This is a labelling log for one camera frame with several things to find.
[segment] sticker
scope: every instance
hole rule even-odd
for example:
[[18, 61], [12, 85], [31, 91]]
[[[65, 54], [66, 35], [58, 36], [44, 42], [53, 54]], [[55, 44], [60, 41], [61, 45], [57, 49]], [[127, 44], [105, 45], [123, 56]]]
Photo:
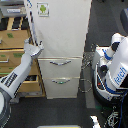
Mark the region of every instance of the sticker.
[[49, 16], [49, 5], [48, 3], [37, 3], [38, 15], [43, 17]]
[[21, 58], [24, 53], [13, 53], [15, 58]]
[[1, 57], [6, 57], [6, 55], [0, 55]]
[[8, 35], [8, 38], [14, 38], [12, 33], [7, 33], [7, 35]]

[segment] drawer handle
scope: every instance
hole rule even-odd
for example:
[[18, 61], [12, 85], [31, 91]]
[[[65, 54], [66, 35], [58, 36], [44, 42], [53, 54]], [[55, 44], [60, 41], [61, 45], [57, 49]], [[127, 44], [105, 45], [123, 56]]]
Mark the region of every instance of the drawer handle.
[[5, 60], [5, 61], [0, 61], [0, 63], [8, 63], [9, 62], [9, 59]]
[[65, 65], [65, 64], [68, 64], [70, 62], [71, 62], [71, 60], [67, 60], [66, 62], [63, 62], [63, 63], [57, 63], [57, 62], [54, 62], [54, 61], [50, 61], [50, 63], [58, 65], [58, 66]]
[[69, 82], [70, 80], [67, 80], [67, 79], [62, 79], [62, 80], [52, 80], [52, 82], [55, 82], [57, 84], [65, 84], [67, 82]]

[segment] label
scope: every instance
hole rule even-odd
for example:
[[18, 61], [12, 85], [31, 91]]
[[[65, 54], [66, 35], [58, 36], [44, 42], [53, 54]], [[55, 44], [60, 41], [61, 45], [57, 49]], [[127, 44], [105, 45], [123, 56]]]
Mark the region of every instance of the label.
[[24, 53], [13, 53], [15, 58], [21, 58]]
[[120, 66], [117, 73], [114, 75], [114, 82], [116, 83], [117, 86], [120, 86], [124, 80], [124, 78], [127, 75], [127, 70], [123, 67]]
[[8, 38], [14, 38], [12, 33], [7, 33]]

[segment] white drawer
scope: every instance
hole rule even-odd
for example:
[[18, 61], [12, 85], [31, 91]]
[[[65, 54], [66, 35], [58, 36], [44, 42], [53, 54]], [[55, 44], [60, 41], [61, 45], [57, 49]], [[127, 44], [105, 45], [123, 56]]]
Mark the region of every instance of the white drawer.
[[[32, 0], [32, 12], [37, 39], [44, 44], [39, 58], [82, 56], [88, 32], [92, 0]], [[38, 2], [49, 5], [49, 16], [39, 16]], [[32, 31], [30, 10], [24, 1]]]
[[38, 59], [44, 78], [79, 77], [82, 58], [76, 59]]
[[53, 98], [76, 98], [79, 79], [44, 79], [46, 96]]

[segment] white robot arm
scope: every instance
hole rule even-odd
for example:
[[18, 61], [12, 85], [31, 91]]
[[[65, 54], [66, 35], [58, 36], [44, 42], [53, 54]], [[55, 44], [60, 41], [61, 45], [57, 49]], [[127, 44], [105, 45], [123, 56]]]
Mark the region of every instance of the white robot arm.
[[20, 85], [29, 75], [33, 59], [37, 58], [43, 50], [43, 44], [38, 46], [29, 44], [30, 38], [25, 40], [21, 64], [9, 75], [0, 79], [0, 128], [4, 127], [10, 116], [9, 102], [18, 92]]
[[92, 69], [94, 92], [108, 103], [116, 103], [124, 94], [128, 74], [128, 37], [118, 33], [112, 36], [110, 47], [97, 47]]

